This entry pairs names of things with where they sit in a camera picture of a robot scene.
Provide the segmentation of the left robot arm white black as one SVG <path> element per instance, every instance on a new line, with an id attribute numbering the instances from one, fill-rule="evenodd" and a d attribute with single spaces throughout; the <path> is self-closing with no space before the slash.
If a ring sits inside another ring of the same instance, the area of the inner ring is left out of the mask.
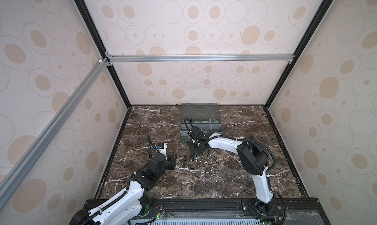
<path id="1" fill-rule="evenodd" d="M 124 225 L 149 206 L 146 192 L 153 189 L 167 170 L 176 167 L 176 155 L 167 154 L 167 143 L 154 145 L 147 135 L 149 160 L 128 177 L 126 187 L 91 210 L 80 210 L 71 225 Z"/>

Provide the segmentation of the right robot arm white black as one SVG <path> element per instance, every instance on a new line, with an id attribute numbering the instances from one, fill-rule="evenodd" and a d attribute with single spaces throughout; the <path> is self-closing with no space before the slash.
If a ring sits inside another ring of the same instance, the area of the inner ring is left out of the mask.
<path id="1" fill-rule="evenodd" d="M 210 149 L 221 149 L 238 155 L 243 168 L 252 175 L 256 190 L 256 210 L 261 215 L 271 212 L 275 206 L 275 198 L 271 183 L 270 171 L 276 167 L 274 153 L 255 137 L 237 138 L 215 132 L 204 132 L 194 126 L 188 118 L 184 120 L 190 138 L 191 155 L 204 155 Z"/>

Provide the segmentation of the clear plastic organizer box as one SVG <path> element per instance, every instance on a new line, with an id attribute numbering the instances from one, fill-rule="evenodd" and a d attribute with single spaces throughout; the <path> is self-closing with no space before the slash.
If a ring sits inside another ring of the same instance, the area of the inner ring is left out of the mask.
<path id="1" fill-rule="evenodd" d="M 223 125 L 221 123 L 217 103 L 183 103 L 180 130 L 180 143 L 182 144 L 189 142 L 188 131 L 191 129 L 191 124 L 187 122 L 188 128 L 186 127 L 186 118 L 188 118 L 195 127 L 198 127 L 204 132 L 212 131 L 219 134 L 223 133 Z"/>

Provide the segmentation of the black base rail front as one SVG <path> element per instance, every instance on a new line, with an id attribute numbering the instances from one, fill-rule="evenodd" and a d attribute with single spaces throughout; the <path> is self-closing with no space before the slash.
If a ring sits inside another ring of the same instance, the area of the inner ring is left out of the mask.
<path id="1" fill-rule="evenodd" d="M 277 199 L 266 214 L 255 199 L 150 199 L 140 212 L 130 208 L 112 225 L 328 225 L 317 198 Z"/>

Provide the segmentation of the horizontal aluminium rail back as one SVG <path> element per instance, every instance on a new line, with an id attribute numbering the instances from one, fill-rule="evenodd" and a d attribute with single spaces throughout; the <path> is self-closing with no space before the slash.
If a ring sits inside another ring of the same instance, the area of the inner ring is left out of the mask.
<path id="1" fill-rule="evenodd" d="M 114 62 L 221 62 L 221 61 L 292 61 L 293 54 L 192 54 L 192 55 L 112 55 L 100 59 Z"/>

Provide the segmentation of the diagonal aluminium rail left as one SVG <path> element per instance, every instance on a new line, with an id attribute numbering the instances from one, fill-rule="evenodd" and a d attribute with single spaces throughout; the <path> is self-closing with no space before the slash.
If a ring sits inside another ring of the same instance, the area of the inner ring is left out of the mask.
<path id="1" fill-rule="evenodd" d="M 72 114 L 78 103 L 82 100 L 95 79 L 109 63 L 109 59 L 104 57 L 101 62 L 89 72 L 82 83 L 72 93 L 69 99 L 64 103 L 59 112 L 51 119 L 41 134 L 31 144 L 30 148 L 20 158 L 17 164 L 12 168 L 8 176 L 1 184 L 1 210 L 4 209 L 10 198 L 21 185 L 30 170 L 36 164 L 43 152 L 49 146 L 53 138 L 57 135 L 68 117 Z"/>

